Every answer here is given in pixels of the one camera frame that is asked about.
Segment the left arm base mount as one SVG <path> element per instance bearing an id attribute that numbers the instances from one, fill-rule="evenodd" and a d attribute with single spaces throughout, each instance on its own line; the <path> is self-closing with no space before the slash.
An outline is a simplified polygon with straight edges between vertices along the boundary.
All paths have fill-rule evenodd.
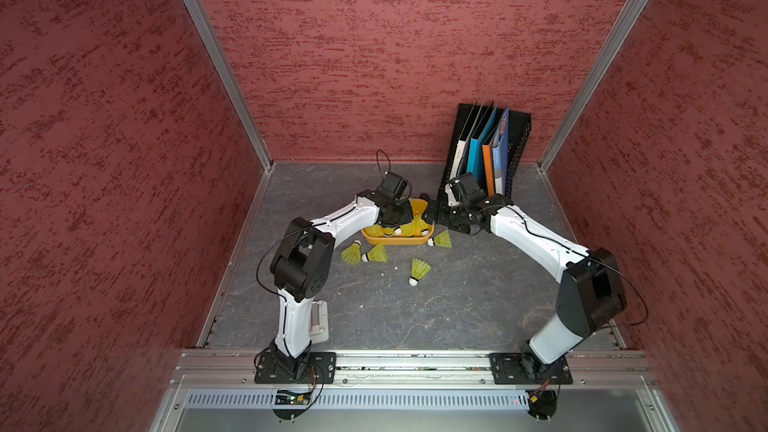
<path id="1" fill-rule="evenodd" d="M 304 352 L 290 358 L 277 349 L 267 348 L 254 359 L 255 384 L 326 385 L 334 382 L 337 354 Z"/>

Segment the yellow shuttlecock five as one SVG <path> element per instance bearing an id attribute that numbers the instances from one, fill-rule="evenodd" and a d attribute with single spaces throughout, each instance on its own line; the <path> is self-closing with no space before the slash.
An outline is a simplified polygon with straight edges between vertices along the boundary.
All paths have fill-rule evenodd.
<path id="1" fill-rule="evenodd" d="M 452 239 L 450 236 L 449 230 L 444 230 L 437 234 L 436 236 L 432 236 L 427 240 L 427 245 L 430 247 L 442 247 L 442 248 L 452 248 Z"/>

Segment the yellow shuttlecock four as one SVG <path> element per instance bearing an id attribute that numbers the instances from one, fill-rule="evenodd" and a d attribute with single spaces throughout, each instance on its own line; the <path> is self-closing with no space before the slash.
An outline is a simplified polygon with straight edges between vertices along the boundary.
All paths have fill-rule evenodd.
<path id="1" fill-rule="evenodd" d="M 361 255 L 361 260 L 365 263 L 386 263 L 388 261 L 388 255 L 385 245 L 381 243 L 376 244 L 368 252 Z"/>

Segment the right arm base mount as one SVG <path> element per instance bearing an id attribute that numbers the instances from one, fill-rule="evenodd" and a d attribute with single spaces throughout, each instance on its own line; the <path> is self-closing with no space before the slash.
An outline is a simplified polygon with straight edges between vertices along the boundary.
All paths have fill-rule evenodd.
<path id="1" fill-rule="evenodd" d="M 572 385 L 573 378 L 565 356 L 544 364 L 530 352 L 490 353 L 490 371 L 496 385 L 542 386 L 545 382 Z"/>

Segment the yellow shuttlecock one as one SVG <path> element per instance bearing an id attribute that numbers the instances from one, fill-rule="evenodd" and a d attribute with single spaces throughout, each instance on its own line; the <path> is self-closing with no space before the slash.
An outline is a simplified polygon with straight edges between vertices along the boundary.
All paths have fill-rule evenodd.
<path id="1" fill-rule="evenodd" d="M 404 237 L 413 237 L 416 233 L 416 224 L 411 222 L 400 227 L 400 234 Z"/>

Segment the yellow shuttlecock eleven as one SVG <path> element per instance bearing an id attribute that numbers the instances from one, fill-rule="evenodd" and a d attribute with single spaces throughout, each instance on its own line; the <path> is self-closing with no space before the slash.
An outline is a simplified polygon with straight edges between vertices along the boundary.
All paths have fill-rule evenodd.
<path id="1" fill-rule="evenodd" d="M 432 270 L 432 266 L 424 260 L 414 258 L 411 264 L 411 275 L 408 279 L 410 286 L 415 287 Z"/>

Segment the yellow shuttlecock three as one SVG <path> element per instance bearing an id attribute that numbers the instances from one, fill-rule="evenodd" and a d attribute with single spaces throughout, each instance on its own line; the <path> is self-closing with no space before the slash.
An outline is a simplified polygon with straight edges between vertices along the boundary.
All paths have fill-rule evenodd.
<path id="1" fill-rule="evenodd" d="M 416 228 L 422 237 L 426 237 L 430 235 L 430 226 L 428 224 L 419 222 Z"/>

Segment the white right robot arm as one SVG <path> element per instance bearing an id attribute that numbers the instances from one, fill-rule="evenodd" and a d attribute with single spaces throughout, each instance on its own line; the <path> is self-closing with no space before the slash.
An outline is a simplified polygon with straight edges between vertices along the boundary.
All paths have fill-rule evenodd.
<path id="1" fill-rule="evenodd" d="M 531 375 L 607 328 L 626 310 L 627 288 L 639 292 L 619 271 L 611 252 L 592 250 L 556 234 L 498 194 L 454 206 L 432 200 L 424 220 L 466 234 L 486 231 L 524 252 L 557 282 L 554 315 L 521 347 L 521 365 Z"/>

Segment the yellow shuttlecock six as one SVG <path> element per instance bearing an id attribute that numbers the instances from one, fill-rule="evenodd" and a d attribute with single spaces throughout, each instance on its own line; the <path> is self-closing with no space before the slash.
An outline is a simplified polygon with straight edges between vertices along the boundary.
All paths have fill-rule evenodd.
<path id="1" fill-rule="evenodd" d="M 354 240 L 341 252 L 341 259 L 348 265 L 360 264 L 362 262 L 361 242 L 359 240 Z"/>

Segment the yellow plastic storage box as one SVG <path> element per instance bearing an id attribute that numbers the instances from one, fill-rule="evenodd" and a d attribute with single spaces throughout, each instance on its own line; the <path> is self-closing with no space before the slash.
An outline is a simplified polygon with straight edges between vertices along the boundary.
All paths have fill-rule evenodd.
<path id="1" fill-rule="evenodd" d="M 423 222 L 423 223 L 428 224 L 427 222 L 425 222 L 423 220 L 423 215 L 426 212 L 428 203 L 425 200 L 423 200 L 423 199 L 411 199 L 410 201 L 411 201 L 411 205 L 412 205 L 412 209 L 413 209 L 413 214 L 414 214 L 414 220 L 412 222 L 415 223 L 416 226 L 417 226 L 417 224 L 419 222 Z M 416 228 L 416 233 L 414 234 L 413 237 L 404 237 L 402 235 L 386 237 L 384 235 L 382 237 L 374 238 L 374 237 L 369 237 L 369 236 L 367 236 L 365 234 L 365 232 L 364 232 L 365 228 L 362 230 L 362 234 L 363 234 L 363 237 L 365 238 L 365 240 L 369 244 L 372 244 L 372 245 L 376 245 L 376 244 L 379 244 L 379 243 L 384 244 L 384 245 L 391 245 L 391 246 L 418 246 L 418 245 L 426 245 L 427 244 L 427 240 L 430 237 L 433 236 L 434 229 L 435 229 L 435 227 L 432 224 L 428 224 L 428 225 L 430 226 L 430 235 L 426 236 L 426 237 L 422 237 L 419 234 L 417 228 Z"/>

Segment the yellow shuttlecock eight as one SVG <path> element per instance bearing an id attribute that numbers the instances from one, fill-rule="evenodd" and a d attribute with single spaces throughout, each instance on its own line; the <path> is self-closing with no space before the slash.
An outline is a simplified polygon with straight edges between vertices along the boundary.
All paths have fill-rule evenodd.
<path id="1" fill-rule="evenodd" d="M 385 233 L 384 233 L 384 228 L 383 228 L 383 227 L 381 227 L 381 226 L 380 226 L 380 225 L 378 225 L 378 224 L 375 224 L 375 225 L 373 225 L 373 226 L 370 226 L 370 227 L 367 227 L 367 228 L 365 228 L 365 229 L 364 229 L 364 232 L 365 232 L 365 234 L 366 234 L 367 236 L 369 236 L 369 237 L 374 237 L 374 238 L 377 238 L 377 237 L 382 237 L 382 236 L 384 236 L 384 235 L 385 235 Z"/>

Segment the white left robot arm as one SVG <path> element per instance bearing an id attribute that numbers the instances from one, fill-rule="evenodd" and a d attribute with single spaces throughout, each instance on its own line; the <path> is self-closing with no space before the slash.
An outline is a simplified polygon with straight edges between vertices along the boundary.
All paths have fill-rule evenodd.
<path id="1" fill-rule="evenodd" d="M 269 270 L 279 297 L 278 329 L 271 343 L 276 362 L 293 375 L 309 364 L 313 298 L 327 282 L 336 246 L 363 229 L 397 227 L 413 220 L 407 185 L 364 190 L 342 208 L 316 219 L 298 217 L 271 248 Z"/>

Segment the yellow shuttlecock seven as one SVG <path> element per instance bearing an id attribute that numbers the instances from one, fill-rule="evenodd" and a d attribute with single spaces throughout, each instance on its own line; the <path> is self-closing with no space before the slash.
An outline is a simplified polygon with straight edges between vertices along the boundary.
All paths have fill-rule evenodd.
<path id="1" fill-rule="evenodd" d="M 400 236 L 401 234 L 402 234 L 402 228 L 401 227 L 385 228 L 384 229 L 384 235 L 386 237 Z"/>

